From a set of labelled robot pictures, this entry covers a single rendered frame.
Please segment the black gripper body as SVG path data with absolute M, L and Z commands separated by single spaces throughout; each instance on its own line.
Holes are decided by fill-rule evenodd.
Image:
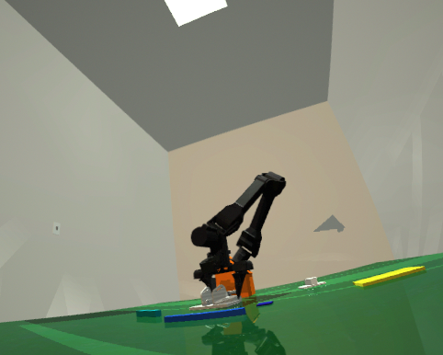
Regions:
M 209 253 L 211 253 L 212 256 L 215 256 L 216 251 L 221 251 L 221 254 L 225 259 L 226 267 L 219 267 L 218 270 L 214 272 L 208 272 L 206 274 L 203 274 L 201 269 L 197 269 L 193 273 L 194 280 L 207 279 L 211 278 L 212 275 L 222 274 L 231 271 L 234 271 L 234 273 L 239 273 L 239 272 L 247 272 L 248 270 L 254 269 L 254 265 L 250 260 L 242 260 L 231 263 L 229 255 L 231 254 L 231 250 L 229 250 L 227 246 L 217 246 L 211 248 Z

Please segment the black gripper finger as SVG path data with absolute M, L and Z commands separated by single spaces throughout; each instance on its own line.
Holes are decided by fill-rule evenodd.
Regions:
M 235 291 L 236 291 L 237 298 L 239 298 L 241 296 L 241 291 L 242 291 L 242 287 L 243 287 L 244 278 L 245 278 L 246 273 L 249 273 L 249 272 L 239 272 L 239 273 L 232 274 L 233 279 L 234 279 L 234 285 L 235 285 Z
M 213 292 L 213 289 L 216 288 L 216 278 L 207 278 L 199 281 L 203 281 L 206 284 L 206 286 L 211 289 L 211 293 Z

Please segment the blue flat bar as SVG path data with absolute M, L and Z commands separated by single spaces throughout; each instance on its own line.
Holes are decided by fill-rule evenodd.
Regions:
M 245 315 L 245 314 L 246 314 L 245 308 L 241 307 L 241 308 L 234 308 L 234 309 L 228 309 L 216 312 L 204 312 L 204 313 L 186 314 L 186 315 L 170 315 L 170 316 L 165 316 L 164 321 L 166 323 L 176 322 L 176 321 L 182 322 L 188 320 L 195 321 L 201 319 L 214 319 L 214 318 L 221 318 L 221 317 L 234 316 L 234 315 Z

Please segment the yellow flat bar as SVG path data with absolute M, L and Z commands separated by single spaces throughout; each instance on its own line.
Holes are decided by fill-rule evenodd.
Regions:
M 374 283 L 384 282 L 384 281 L 387 281 L 387 280 L 396 279 L 398 277 L 406 276 L 406 275 L 409 275 L 411 273 L 419 272 L 419 271 L 424 270 L 424 269 L 426 269 L 425 266 L 423 266 L 423 267 L 410 267 L 410 268 L 398 269 L 396 271 L 387 272 L 385 274 L 374 276 L 372 278 L 367 278 L 367 279 L 363 279 L 363 280 L 360 280 L 360 281 L 353 281 L 353 284 L 356 285 L 356 286 L 360 286 L 360 287 L 369 286 L 369 285 L 373 285 Z

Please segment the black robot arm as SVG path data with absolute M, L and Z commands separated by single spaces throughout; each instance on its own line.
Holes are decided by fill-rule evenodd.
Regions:
M 237 262 L 248 260 L 250 256 L 255 258 L 259 253 L 262 240 L 261 229 L 267 218 L 268 211 L 273 200 L 282 192 L 286 184 L 284 177 L 271 171 L 257 175 L 255 181 L 234 204 L 226 206 L 211 218 L 207 224 L 204 223 L 193 230 L 191 235 L 192 243 L 195 246 L 204 246 L 210 249 L 217 246 L 228 246 L 226 237 L 240 228 L 246 212 L 263 194 L 250 226 L 242 231 L 237 242 L 237 246 L 240 248 L 230 260 Z M 242 246 L 252 254 L 242 248 Z M 221 251 L 216 251 L 215 256 L 208 253 L 207 257 L 199 265 L 203 274 L 214 272 L 219 267 L 226 267 Z

